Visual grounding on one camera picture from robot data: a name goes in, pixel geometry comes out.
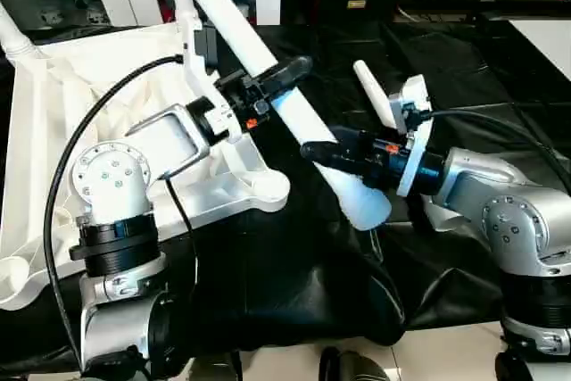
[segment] white lever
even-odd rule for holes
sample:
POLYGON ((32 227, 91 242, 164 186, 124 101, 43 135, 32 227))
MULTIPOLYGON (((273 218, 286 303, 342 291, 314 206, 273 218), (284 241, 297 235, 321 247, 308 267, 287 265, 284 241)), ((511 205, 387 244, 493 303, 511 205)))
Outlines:
POLYGON ((373 76, 373 73, 371 73, 367 64, 362 60, 358 60, 353 64, 353 69, 355 70, 355 73, 357 73, 357 77, 359 78, 363 88, 365 88, 368 99, 371 101, 371 104, 373 104, 375 112, 377 112, 377 115, 383 125, 388 128, 396 129, 396 123, 394 122, 393 111, 391 110, 389 99, 386 96, 385 91, 380 85, 378 85, 375 76, 373 76))

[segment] black plastic sheet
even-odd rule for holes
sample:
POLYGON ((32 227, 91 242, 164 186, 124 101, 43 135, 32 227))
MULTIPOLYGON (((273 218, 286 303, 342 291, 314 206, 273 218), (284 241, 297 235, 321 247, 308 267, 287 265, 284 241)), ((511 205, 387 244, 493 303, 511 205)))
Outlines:
MULTIPOLYGON (((364 60, 388 93, 423 73, 435 107, 470 108, 514 121, 571 155, 570 84, 507 22, 258 31, 278 58, 313 57, 315 69, 301 87, 329 125, 378 130, 352 71, 356 60, 364 60)), ((219 60, 222 76, 237 66, 221 42, 219 60)), ((9 83, 1 92, 9 99, 9 83)), ((278 213, 248 211, 196 230, 200 270, 194 291, 188 238, 162 245, 170 281, 188 297, 193 355, 358 335, 388 345, 405 329, 499 317, 499 273, 485 240, 469 226, 436 234, 417 195, 405 200, 390 193, 387 223, 357 233, 277 115, 253 137, 267 164, 290 178, 288 205, 278 213)), ((432 150, 445 153, 453 145, 497 153, 533 173, 531 179, 559 186, 521 142, 461 120, 438 120, 432 150)), ((79 322, 78 277, 62 285, 70 315, 79 322)), ((12 339, 0 356, 0 375, 73 369, 49 287, 24 310, 0 311, 0 324, 3 336, 12 339)))

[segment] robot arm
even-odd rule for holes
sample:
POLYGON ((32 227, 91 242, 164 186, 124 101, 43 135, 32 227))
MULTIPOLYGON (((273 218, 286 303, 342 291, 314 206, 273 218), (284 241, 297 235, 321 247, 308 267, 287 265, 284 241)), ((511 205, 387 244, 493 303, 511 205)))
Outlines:
MULTIPOLYGON (((426 136, 416 136, 422 129, 411 120, 418 112, 415 100, 403 100, 404 93, 391 98, 396 129, 383 127, 381 133, 388 141, 334 128, 340 144, 308 143, 302 156, 355 174, 370 187, 402 189, 416 146, 420 156, 412 160, 412 177, 406 178, 412 189, 426 195, 425 201, 437 210, 470 220, 489 241, 501 269, 501 323, 509 354, 497 359, 498 377, 523 379, 506 376, 506 360, 508 366, 530 373, 536 369, 532 362, 546 360, 552 366, 543 365, 541 373, 550 373, 549 368, 557 372, 554 362, 571 358, 571 197, 535 184, 491 155, 459 148, 445 157, 426 151, 426 136)), ((421 98, 425 93, 420 91, 421 98)))
POLYGON ((78 218, 79 245, 70 257, 86 264, 80 280, 82 372, 103 377, 102 369, 125 368, 125 360, 138 370, 150 361, 154 377, 182 369, 188 358, 180 337, 184 321, 164 277, 166 258, 147 188, 208 156, 212 146, 230 138, 230 122, 246 127, 263 120, 271 98, 294 87, 310 67, 309 58, 297 57, 256 78, 235 73, 211 84, 224 100, 219 106, 206 97, 175 104, 124 138, 78 157, 71 179, 86 212, 78 218))

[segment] white floor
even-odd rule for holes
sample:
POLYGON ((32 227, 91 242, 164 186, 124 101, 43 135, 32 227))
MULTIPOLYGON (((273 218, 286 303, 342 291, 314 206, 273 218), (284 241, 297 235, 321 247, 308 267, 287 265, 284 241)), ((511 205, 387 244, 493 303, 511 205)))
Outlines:
MULTIPOLYGON (((244 381, 317 381, 327 345, 354 350, 376 361, 391 381, 495 381, 493 363, 503 345, 499 323, 408 332, 391 348, 365 339, 263 348, 244 354, 244 381)), ((176 381, 186 381, 183 372, 176 381)), ((77 374, 34 375, 29 381, 68 381, 77 374)))

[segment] white plastic pipe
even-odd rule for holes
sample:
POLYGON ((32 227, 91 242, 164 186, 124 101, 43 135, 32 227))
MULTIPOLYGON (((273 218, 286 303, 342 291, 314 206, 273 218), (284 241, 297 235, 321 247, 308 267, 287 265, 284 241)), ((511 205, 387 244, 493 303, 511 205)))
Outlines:
MULTIPOLYGON (((277 63, 232 0, 196 1, 251 76, 260 75, 277 63)), ((282 95, 272 105, 300 145, 309 141, 335 141, 299 89, 282 95)), ((382 192, 364 186, 352 175, 320 165, 317 168, 337 194, 343 213, 354 227, 372 229, 386 220, 391 204, 382 192)))
POLYGON ((373 104, 373 108, 375 108, 375 112, 377 112, 377 115, 383 125, 388 128, 396 129, 389 99, 386 96, 385 91, 380 85, 378 85, 375 76, 368 68, 367 64, 362 60, 358 60, 353 64, 353 69, 355 70, 355 73, 357 73, 357 77, 359 78, 363 88, 365 88, 368 99, 371 101, 371 104, 373 104))
POLYGON ((36 46, 20 32, 2 3, 0 3, 0 45, 10 61, 23 55, 39 54, 36 46))

